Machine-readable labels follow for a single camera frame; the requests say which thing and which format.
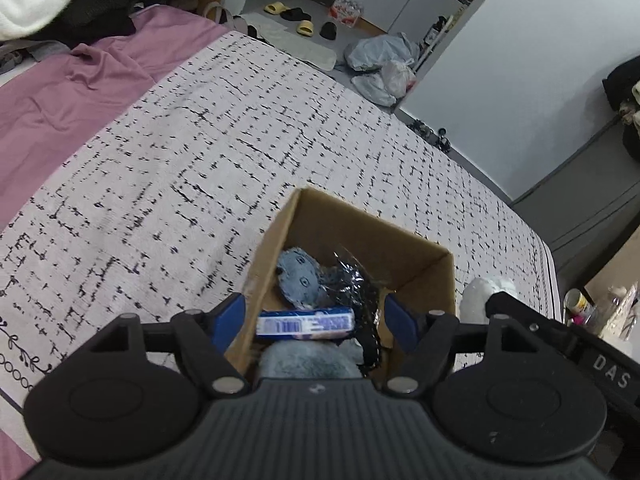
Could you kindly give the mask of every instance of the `black slipper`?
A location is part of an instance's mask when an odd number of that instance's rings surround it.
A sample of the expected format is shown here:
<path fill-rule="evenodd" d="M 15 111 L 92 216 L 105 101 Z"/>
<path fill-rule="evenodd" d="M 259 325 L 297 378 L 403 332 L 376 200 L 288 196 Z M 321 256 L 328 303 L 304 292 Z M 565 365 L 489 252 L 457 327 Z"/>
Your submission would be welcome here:
<path fill-rule="evenodd" d="M 336 28 L 334 22 L 326 22 L 320 29 L 320 36 L 326 40 L 335 40 Z"/>
<path fill-rule="evenodd" d="M 302 20 L 311 21 L 311 15 L 307 14 L 304 10 L 300 9 L 300 7 L 295 7 L 289 10 L 283 10 L 280 13 L 280 17 L 283 20 L 287 20 L 288 22 L 301 22 Z"/>

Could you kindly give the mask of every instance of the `black robotic device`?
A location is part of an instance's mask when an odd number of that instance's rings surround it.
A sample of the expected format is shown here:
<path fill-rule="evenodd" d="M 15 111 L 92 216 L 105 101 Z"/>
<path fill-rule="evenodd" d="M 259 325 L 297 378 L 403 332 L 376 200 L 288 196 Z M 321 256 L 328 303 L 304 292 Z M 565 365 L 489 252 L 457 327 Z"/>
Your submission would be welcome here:
<path fill-rule="evenodd" d="M 605 426 L 625 441 L 612 473 L 626 478 L 640 456 L 639 365 L 505 293 L 486 311 L 489 325 L 461 324 L 389 296 L 385 319 L 408 355 L 382 389 L 252 389 L 223 356 L 244 317 L 239 294 L 168 323 L 123 314 L 28 395 L 24 420 L 44 458 L 24 478 L 596 479 L 586 455 Z M 173 353 L 182 374 L 146 352 Z M 463 352 L 484 359 L 451 373 Z"/>

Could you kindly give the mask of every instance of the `ribbed black surface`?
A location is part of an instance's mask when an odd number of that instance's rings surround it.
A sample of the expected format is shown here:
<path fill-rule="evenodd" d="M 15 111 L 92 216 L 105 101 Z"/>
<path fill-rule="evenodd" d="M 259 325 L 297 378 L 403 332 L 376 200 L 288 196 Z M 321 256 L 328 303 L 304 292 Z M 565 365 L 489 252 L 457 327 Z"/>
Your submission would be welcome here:
<path fill-rule="evenodd" d="M 213 404 L 168 452 L 109 471 L 42 463 L 29 480 L 413 480 L 604 478 L 587 460 L 537 471 L 498 466 L 444 439 L 417 402 L 369 381 L 265 380 L 253 395 Z"/>

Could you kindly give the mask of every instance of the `yellow slipper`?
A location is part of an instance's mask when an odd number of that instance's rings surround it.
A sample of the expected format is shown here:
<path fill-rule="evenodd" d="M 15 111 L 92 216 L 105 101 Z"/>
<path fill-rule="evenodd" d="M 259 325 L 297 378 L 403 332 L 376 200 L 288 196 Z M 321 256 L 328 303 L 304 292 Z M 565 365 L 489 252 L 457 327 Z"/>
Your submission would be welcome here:
<path fill-rule="evenodd" d="M 280 14 L 281 12 L 289 9 L 290 7 L 287 7 L 282 2 L 275 2 L 264 7 L 264 12 L 268 12 L 269 14 Z"/>
<path fill-rule="evenodd" d="M 309 20 L 302 20 L 296 29 L 298 34 L 311 37 L 314 34 L 314 24 Z"/>

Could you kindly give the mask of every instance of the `trash bag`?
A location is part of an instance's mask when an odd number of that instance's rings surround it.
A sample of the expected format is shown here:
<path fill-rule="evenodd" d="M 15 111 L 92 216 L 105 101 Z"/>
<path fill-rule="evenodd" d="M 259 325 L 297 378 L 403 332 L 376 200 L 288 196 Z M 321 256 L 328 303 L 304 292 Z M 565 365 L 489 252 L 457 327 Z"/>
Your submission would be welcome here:
<path fill-rule="evenodd" d="M 403 98 L 415 83 L 414 72 L 400 61 L 387 61 L 380 69 L 386 91 L 396 99 Z"/>
<path fill-rule="evenodd" d="M 404 32 L 394 36 L 382 34 L 375 38 L 367 38 L 351 43 L 344 49 L 345 61 L 358 72 L 379 70 L 388 61 L 399 61 L 410 66 L 419 56 L 420 48 L 410 41 Z"/>
<path fill-rule="evenodd" d="M 351 78 L 351 82 L 356 90 L 367 100 L 373 104 L 382 106 L 393 106 L 396 104 L 396 98 L 393 97 L 385 88 L 382 76 L 379 72 L 375 74 L 357 75 Z"/>

